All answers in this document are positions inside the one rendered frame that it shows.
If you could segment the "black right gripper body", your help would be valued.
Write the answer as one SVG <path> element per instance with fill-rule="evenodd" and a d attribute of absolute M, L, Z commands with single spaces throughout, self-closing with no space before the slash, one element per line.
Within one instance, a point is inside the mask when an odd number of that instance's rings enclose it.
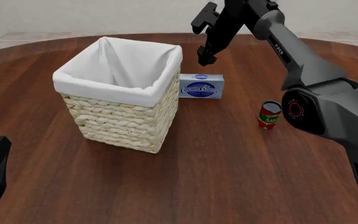
<path fill-rule="evenodd" d="M 205 49 L 211 55 L 216 55 L 226 49 L 231 40 L 239 32 L 244 22 L 241 18 L 223 11 L 218 16 L 215 24 L 209 27 L 206 34 Z"/>

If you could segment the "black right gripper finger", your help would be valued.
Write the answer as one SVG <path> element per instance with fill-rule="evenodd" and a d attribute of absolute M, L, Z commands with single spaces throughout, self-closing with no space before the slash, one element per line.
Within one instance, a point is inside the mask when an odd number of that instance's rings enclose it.
<path fill-rule="evenodd" d="M 198 56 L 198 63 L 202 67 L 205 67 L 207 65 L 213 65 L 217 61 L 217 58 L 213 54 L 208 52 L 208 50 L 203 46 L 200 46 L 198 48 L 197 56 Z"/>

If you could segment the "blue white cream cheese box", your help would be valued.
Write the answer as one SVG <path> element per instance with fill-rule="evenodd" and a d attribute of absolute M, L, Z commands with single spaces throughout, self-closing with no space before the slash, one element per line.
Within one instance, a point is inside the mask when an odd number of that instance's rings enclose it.
<path fill-rule="evenodd" d="M 180 74 L 179 98 L 221 99 L 224 75 Z"/>

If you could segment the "cream woven basket white liner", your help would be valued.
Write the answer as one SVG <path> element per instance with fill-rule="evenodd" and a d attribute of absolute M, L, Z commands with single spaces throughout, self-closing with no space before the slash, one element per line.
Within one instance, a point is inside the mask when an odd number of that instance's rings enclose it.
<path fill-rule="evenodd" d="M 86 139 L 155 154 L 177 113 L 179 45 L 101 37 L 53 73 Z"/>

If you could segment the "red tomato sauce can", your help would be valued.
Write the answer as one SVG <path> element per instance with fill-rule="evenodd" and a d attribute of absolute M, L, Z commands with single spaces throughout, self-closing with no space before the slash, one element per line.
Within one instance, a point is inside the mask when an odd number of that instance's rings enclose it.
<path fill-rule="evenodd" d="M 257 124 L 260 128 L 271 130 L 275 127 L 280 113 L 282 112 L 282 106 L 279 102 L 273 100 L 267 100 L 262 103 L 259 111 Z"/>

